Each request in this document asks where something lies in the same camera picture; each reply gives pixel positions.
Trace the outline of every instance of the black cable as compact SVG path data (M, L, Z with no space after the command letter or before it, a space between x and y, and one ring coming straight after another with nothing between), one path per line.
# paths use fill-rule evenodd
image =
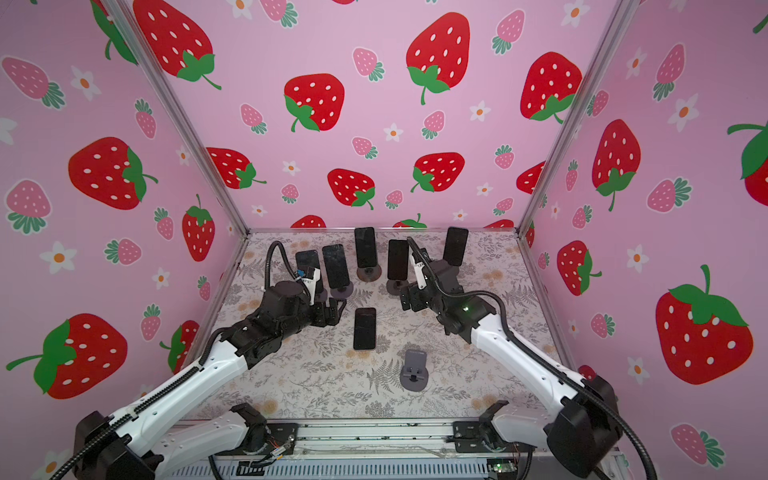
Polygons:
M572 389L576 390L583 396L587 397L591 402L593 402L598 408L603 410L606 415L611 417L614 422L616 422L619 427L621 427L622 430L624 430L624 433L627 434L627 438L630 442L632 442L632 446L635 450L637 450L637 454L640 456L640 461L643 463L643 468L645 469L645 475L647 480L657 480L658 477L656 476L656 468L654 467L654 463L650 460L650 455L648 454L648 450L646 450L645 445L643 445L643 442L640 440L640 437L637 436L637 433L634 432L632 427L629 426L629 424L622 419L618 413L614 412L614 410L608 406L603 400L596 396L594 393L587 390L583 385L579 385L577 382L571 379L571 377L565 375L563 372L555 368L550 362L547 360L541 358L536 352L529 349L527 345L525 345L523 342L520 341L517 336L512 333L512 331L509 329L509 325L507 325L507 308L502 301L501 298L499 298L498 295L496 295L493 292L489 292L486 290L475 290L472 292L464 292L464 293L448 293L445 290L443 290L442 285L440 284L440 281L438 277L435 275L434 270L432 270L432 266L425 260L424 255L422 254L422 251L419 249L419 245L416 244L416 241L413 240L412 237L408 237L408 245L411 247L411 250L413 250L416 254L416 256L419 258L419 260L424 263L424 267L429 272L429 280L432 282L432 284L435 285L435 288L443 295L447 296L448 298L466 298L467 296L488 296L491 297L497 304L499 309L499 316L502 319L502 329L504 330L504 334L507 337L507 340L514 343L515 346L517 346L520 350L522 350L523 353L530 356L536 363L544 367L548 372L550 372L552 375L558 377L558 379L563 382L565 385L571 387Z

